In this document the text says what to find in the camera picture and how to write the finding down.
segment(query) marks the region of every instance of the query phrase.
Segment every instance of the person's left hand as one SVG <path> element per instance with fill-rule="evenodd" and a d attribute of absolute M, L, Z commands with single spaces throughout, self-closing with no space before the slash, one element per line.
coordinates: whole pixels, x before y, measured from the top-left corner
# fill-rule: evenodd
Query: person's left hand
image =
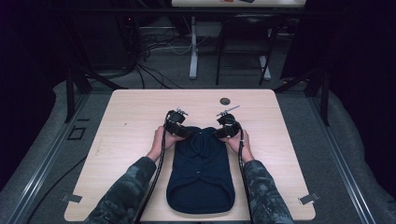
<path fill-rule="evenodd" d="M 148 153 L 147 157 L 152 159 L 153 161 L 157 161 L 161 155 L 161 149 L 163 145 L 163 126 L 158 127 L 155 131 L 154 139 L 152 140 L 151 151 Z M 175 142 L 184 140 L 184 138 L 177 136 L 175 134 L 170 134 L 166 132 L 165 134 L 165 149 L 171 147 Z"/>

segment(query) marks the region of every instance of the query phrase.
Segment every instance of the motion capture controller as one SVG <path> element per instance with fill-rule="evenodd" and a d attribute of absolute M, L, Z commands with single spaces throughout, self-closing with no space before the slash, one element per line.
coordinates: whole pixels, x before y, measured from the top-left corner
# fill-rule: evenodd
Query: motion capture controller
<path fill-rule="evenodd" d="M 235 117 L 228 113 L 230 110 L 236 109 L 238 107 L 239 105 L 228 110 L 224 110 L 218 114 L 218 116 L 221 116 L 218 119 L 218 122 L 222 125 L 222 128 L 215 131 L 215 136 L 217 138 L 223 138 L 227 136 L 234 137 L 238 134 L 239 130 L 241 130 L 241 126 L 238 122 L 236 122 Z"/>
<path fill-rule="evenodd" d="M 181 125 L 181 123 L 186 119 L 184 115 L 189 115 L 180 108 L 175 110 L 170 110 L 166 115 L 165 130 L 171 134 L 176 134 L 183 138 L 188 138 L 190 132 Z"/>

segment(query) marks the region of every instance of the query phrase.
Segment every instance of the dark background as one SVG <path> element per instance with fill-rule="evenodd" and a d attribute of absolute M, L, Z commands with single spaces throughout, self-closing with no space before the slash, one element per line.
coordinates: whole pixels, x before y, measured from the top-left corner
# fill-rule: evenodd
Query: dark background
<path fill-rule="evenodd" d="M 114 6 L 110 1 L 93 1 Z M 306 10 L 350 11 L 353 1 L 307 0 Z M 46 13 L 49 1 L 2 1 L 0 32 L 1 67 L 1 184 L 2 188 L 33 144 L 50 115 L 55 95 L 52 88 L 66 78 L 76 64 L 94 69 L 124 69 L 135 60 L 134 48 L 123 42 L 117 19 L 96 26 L 103 32 L 81 33 L 73 46 L 58 20 Z M 343 18 L 302 19 L 296 31 L 282 77 L 302 76 L 332 57 L 328 72 L 331 91 L 343 102 L 365 146 L 365 159 L 378 183 L 396 197 L 396 5 L 392 1 L 359 1 L 353 25 L 334 47 Z M 79 29 L 89 18 L 80 21 Z M 94 52 L 95 45 L 113 41 L 109 53 Z"/>

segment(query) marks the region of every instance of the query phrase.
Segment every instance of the dark blue garment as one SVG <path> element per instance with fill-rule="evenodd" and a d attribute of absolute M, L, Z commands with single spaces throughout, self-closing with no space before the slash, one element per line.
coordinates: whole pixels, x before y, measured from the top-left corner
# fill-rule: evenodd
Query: dark blue garment
<path fill-rule="evenodd" d="M 177 142 L 166 190 L 169 205 L 187 214 L 212 214 L 233 207 L 235 191 L 227 148 L 215 128 L 187 127 L 191 136 Z"/>

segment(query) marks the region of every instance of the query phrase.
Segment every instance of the person's right hand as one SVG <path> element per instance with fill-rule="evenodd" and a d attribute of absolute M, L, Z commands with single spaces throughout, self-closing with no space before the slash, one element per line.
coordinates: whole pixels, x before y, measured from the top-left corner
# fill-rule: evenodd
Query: person's right hand
<path fill-rule="evenodd" d="M 248 161 L 254 160 L 254 157 L 250 150 L 248 132 L 246 130 L 244 130 L 243 132 L 244 132 L 244 147 L 242 148 L 242 161 L 244 163 L 247 163 Z M 227 143 L 230 146 L 230 148 L 236 153 L 238 153 L 239 151 L 240 140 L 241 140 L 241 131 L 239 131 L 238 134 L 234 137 L 220 138 L 220 141 Z"/>

